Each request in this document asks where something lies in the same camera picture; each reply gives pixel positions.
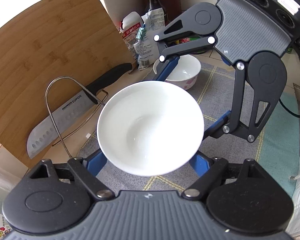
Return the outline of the white clipped food bag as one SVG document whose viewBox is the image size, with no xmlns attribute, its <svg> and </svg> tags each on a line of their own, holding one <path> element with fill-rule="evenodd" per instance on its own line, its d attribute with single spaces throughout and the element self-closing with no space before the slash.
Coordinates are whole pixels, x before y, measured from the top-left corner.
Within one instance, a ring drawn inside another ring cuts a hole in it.
<svg viewBox="0 0 300 240">
<path fill-rule="evenodd" d="M 134 49 L 138 56 L 138 70 L 152 65 L 159 58 L 159 50 L 154 36 L 165 27 L 164 10 L 151 10 L 141 16 L 143 25 L 138 29 Z"/>
</svg>

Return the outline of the grey blue checked towel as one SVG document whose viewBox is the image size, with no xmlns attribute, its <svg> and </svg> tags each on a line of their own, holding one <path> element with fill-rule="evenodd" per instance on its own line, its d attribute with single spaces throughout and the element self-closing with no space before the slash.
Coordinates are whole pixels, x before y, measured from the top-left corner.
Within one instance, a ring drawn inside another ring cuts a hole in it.
<svg viewBox="0 0 300 240">
<path fill-rule="evenodd" d="M 202 109 L 205 125 L 210 127 L 232 107 L 234 73 L 202 64 L 198 81 L 189 91 Z M 230 127 L 232 119 L 223 127 L 224 134 L 218 138 L 206 138 L 200 152 L 208 157 L 221 157 L 230 163 L 255 159 L 289 194 L 295 190 L 293 176 L 299 170 L 299 120 L 289 114 L 280 104 L 276 106 L 262 132 L 245 138 L 233 135 L 238 127 Z M 97 178 L 119 190 L 177 190 L 182 192 L 199 178 L 190 164 L 166 175 L 138 177 L 123 172 L 107 161 Z"/>
</svg>

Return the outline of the white bowl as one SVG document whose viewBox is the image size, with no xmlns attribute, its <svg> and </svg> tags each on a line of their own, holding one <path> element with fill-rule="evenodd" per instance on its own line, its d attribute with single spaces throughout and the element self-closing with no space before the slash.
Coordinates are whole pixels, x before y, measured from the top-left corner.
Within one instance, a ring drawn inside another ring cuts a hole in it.
<svg viewBox="0 0 300 240">
<path fill-rule="evenodd" d="M 184 90 L 189 90 L 196 83 L 200 71 L 201 63 L 196 57 L 183 55 L 165 81 Z"/>
<path fill-rule="evenodd" d="M 170 173 L 186 164 L 204 135 L 200 106 L 187 91 L 142 81 L 117 92 L 97 122 L 98 145 L 117 168 L 137 176 Z"/>
</svg>

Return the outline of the right cling film roll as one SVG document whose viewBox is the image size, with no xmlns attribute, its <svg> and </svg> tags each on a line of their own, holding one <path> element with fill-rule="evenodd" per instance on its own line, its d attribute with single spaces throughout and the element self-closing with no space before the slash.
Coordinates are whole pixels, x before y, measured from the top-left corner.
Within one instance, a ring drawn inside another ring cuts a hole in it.
<svg viewBox="0 0 300 240">
<path fill-rule="evenodd" d="M 0 168 L 0 198 L 5 199 L 20 181 L 20 178 Z"/>
</svg>

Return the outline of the green lidded paste tub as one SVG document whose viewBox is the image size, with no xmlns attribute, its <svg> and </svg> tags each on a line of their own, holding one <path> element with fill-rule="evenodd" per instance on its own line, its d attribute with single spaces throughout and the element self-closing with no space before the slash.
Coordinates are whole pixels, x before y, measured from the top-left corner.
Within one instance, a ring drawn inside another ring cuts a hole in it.
<svg viewBox="0 0 300 240">
<path fill-rule="evenodd" d="M 194 40 L 197 40 L 198 37 L 185 37 L 185 38 L 181 38 L 178 40 L 177 44 L 182 44 L 182 43 L 187 43 L 187 42 L 190 42 L 190 41 L 194 41 Z"/>
</svg>

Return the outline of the steel santoku knife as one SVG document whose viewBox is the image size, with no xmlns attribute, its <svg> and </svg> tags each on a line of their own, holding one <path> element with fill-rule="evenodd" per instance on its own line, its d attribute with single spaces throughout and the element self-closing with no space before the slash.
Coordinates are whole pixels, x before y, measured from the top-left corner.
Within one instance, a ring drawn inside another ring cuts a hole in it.
<svg viewBox="0 0 300 240">
<path fill-rule="evenodd" d="M 59 132 L 63 133 L 66 131 L 89 109 L 95 105 L 99 105 L 99 102 L 90 94 L 96 95 L 97 92 L 104 91 L 106 87 L 115 83 L 123 74 L 130 72 L 132 69 L 133 65 L 131 63 L 122 63 L 111 68 L 111 70 L 105 72 L 87 85 L 87 92 L 84 89 L 80 90 L 76 95 L 53 111 L 52 116 Z M 35 126 L 28 136 L 26 149 L 29 158 L 33 159 L 57 138 L 56 128 L 48 116 Z"/>
</svg>

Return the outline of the bamboo cutting board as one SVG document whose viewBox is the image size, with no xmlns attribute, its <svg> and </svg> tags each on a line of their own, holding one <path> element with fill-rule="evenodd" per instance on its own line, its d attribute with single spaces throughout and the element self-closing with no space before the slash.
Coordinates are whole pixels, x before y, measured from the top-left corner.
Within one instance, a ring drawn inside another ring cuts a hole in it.
<svg viewBox="0 0 300 240">
<path fill-rule="evenodd" d="M 31 130 L 106 71 L 133 63 L 100 0 L 41 0 L 0 28 L 0 143 L 27 167 Z"/>
</svg>

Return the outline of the red white salt bag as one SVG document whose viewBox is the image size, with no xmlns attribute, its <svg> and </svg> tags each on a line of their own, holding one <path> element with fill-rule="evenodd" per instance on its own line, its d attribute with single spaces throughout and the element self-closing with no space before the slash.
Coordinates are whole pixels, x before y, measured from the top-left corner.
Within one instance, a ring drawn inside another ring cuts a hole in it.
<svg viewBox="0 0 300 240">
<path fill-rule="evenodd" d="M 142 26 L 143 20 L 136 11 L 128 14 L 121 21 L 120 25 L 120 34 L 134 60 L 137 60 L 138 58 L 138 55 L 134 48 L 134 44 L 137 42 L 136 35 L 139 31 L 139 28 L 141 28 Z"/>
</svg>

